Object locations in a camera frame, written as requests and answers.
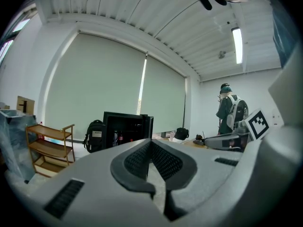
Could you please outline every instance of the roller blind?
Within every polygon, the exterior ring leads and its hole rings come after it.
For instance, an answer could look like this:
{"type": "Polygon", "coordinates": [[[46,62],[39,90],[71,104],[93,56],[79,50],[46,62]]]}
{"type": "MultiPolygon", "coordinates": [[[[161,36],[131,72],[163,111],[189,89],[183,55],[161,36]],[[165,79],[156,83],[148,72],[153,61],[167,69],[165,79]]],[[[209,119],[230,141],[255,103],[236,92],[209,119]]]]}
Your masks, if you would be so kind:
{"type": "Polygon", "coordinates": [[[45,125],[75,124],[84,139],[104,111],[136,114],[145,54],[105,38],[79,34],[60,60],[51,82],[45,125]]]}
{"type": "Polygon", "coordinates": [[[153,133],[182,127],[184,103],[185,78],[148,56],[140,113],[154,116],[153,133]]]}

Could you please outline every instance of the ceiling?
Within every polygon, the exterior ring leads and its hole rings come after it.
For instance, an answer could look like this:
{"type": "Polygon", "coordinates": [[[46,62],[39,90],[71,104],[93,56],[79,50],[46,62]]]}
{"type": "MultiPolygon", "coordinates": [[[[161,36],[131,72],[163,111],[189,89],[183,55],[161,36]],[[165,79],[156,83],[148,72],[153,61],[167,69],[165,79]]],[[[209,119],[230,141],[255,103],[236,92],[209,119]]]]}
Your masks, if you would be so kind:
{"type": "MultiPolygon", "coordinates": [[[[200,76],[215,79],[243,72],[236,64],[231,29],[235,10],[211,0],[207,11],[198,0],[50,0],[53,14],[84,13],[134,26],[164,43],[200,76]],[[218,58],[219,52],[226,52],[218,58]]],[[[280,67],[273,42],[272,9],[265,0],[241,3],[245,71],[280,67]]]]}

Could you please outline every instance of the wooden rack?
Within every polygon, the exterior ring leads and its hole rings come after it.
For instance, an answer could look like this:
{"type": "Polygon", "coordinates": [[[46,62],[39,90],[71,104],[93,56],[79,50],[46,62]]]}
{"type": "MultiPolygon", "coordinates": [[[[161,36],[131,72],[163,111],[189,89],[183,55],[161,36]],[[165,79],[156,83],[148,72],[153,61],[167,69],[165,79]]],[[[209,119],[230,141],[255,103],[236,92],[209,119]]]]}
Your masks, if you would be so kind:
{"type": "Polygon", "coordinates": [[[74,124],[64,127],[61,130],[55,130],[40,124],[26,127],[27,146],[32,159],[33,167],[36,173],[52,177],[58,172],[75,162],[75,154],[72,142],[72,128],[74,124]],[[36,134],[36,139],[29,142],[28,133],[36,134]],[[62,140],[64,145],[56,144],[44,139],[40,139],[39,135],[49,137],[56,140],[62,140]],[[66,138],[71,136],[71,147],[66,146],[66,138]],[[34,161],[31,151],[35,150],[40,153],[38,160],[34,161]],[[73,162],[69,161],[67,155],[72,151],[73,162]]]}

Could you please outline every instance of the backpack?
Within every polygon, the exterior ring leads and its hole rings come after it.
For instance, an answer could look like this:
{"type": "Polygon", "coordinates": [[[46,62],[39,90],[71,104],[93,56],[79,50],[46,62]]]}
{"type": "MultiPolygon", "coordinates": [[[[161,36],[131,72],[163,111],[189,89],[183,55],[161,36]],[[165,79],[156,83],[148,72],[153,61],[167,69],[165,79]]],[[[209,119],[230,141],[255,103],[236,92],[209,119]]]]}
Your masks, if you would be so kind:
{"type": "Polygon", "coordinates": [[[85,140],[82,142],[89,153],[102,149],[102,131],[104,127],[105,125],[101,120],[95,120],[89,124],[85,140]]]}
{"type": "Polygon", "coordinates": [[[232,101],[232,108],[227,115],[226,124],[229,128],[234,130],[234,124],[248,116],[248,107],[244,100],[237,95],[237,100],[234,100],[232,95],[228,95],[232,101]]]}
{"type": "Polygon", "coordinates": [[[184,128],[177,128],[175,138],[178,140],[185,140],[189,137],[188,130],[184,128]]]}

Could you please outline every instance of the black backpack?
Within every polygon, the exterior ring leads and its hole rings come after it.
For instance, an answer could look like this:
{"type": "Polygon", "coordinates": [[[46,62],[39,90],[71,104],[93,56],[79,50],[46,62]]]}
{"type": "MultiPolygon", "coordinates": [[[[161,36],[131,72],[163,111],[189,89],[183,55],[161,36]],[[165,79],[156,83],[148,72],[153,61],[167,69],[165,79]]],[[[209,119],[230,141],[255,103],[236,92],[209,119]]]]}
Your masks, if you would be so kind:
{"type": "Polygon", "coordinates": [[[177,128],[175,138],[178,140],[185,140],[189,137],[188,130],[184,128],[177,128]]]}
{"type": "Polygon", "coordinates": [[[102,131],[104,127],[105,125],[101,120],[95,120],[89,124],[85,140],[82,142],[89,153],[102,149],[102,131]]]}

